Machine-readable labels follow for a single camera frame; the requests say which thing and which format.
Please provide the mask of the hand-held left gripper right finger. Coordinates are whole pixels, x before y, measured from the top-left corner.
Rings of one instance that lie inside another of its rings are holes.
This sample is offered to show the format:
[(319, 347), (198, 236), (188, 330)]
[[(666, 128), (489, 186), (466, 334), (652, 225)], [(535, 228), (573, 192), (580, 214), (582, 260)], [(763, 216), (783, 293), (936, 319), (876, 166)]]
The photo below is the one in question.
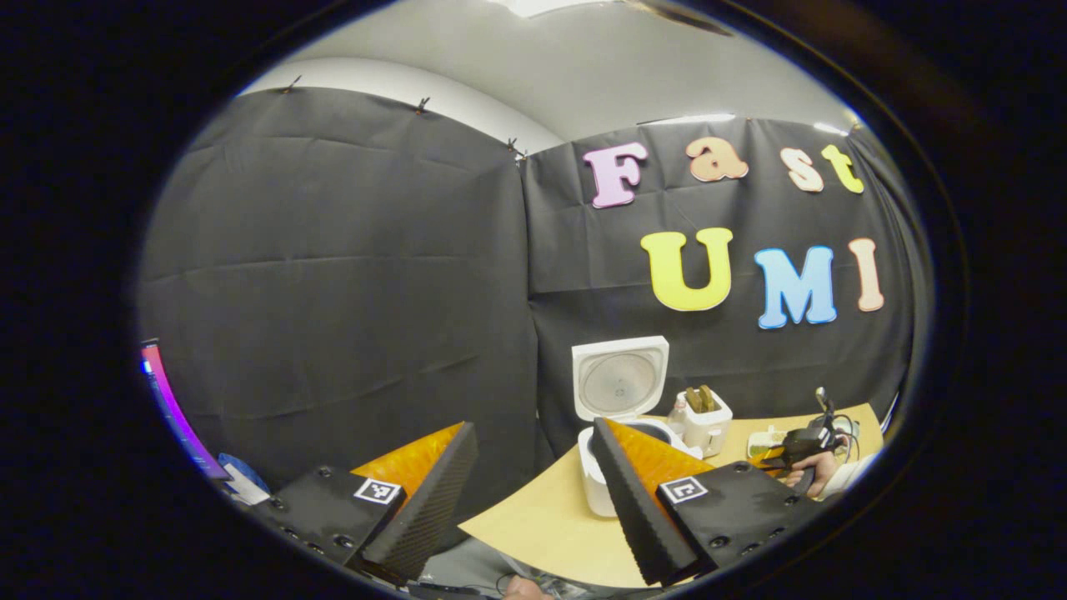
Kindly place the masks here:
[(708, 465), (614, 419), (594, 419), (590, 447), (650, 585), (667, 588), (750, 559), (822, 512), (801, 487), (747, 461)]

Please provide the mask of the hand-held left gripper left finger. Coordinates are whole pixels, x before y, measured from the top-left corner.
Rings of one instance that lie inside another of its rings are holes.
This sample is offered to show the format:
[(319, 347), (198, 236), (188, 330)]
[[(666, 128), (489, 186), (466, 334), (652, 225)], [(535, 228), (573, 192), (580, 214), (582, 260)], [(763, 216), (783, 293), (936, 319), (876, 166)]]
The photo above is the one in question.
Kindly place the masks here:
[(359, 577), (408, 584), (451, 527), (477, 458), (475, 425), (457, 422), (351, 470), (314, 467), (251, 514)]

